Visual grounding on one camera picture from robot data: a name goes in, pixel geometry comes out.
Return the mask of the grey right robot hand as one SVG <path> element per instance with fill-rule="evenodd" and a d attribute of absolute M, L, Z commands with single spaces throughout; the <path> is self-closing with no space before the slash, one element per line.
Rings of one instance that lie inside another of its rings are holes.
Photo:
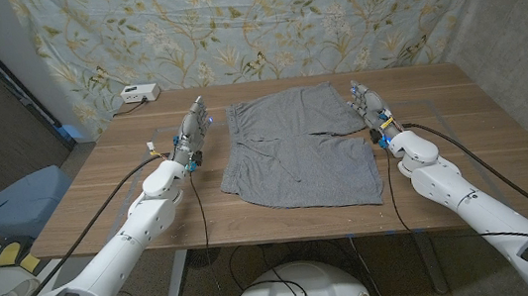
<path fill-rule="evenodd" d="M 352 100 L 348 105 L 363 118 L 369 128 L 371 141 L 387 149 L 403 128 L 395 121 L 387 103 L 367 86 L 352 80 Z"/>

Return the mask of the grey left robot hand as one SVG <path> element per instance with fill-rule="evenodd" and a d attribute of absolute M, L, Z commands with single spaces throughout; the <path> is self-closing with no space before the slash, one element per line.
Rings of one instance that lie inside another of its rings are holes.
<path fill-rule="evenodd" d="M 192 103 L 174 136 L 174 149 L 170 159 L 184 166 L 192 172 L 202 164 L 202 151 L 204 138 L 213 122 L 213 117 L 208 115 L 204 99 L 200 95 Z"/>

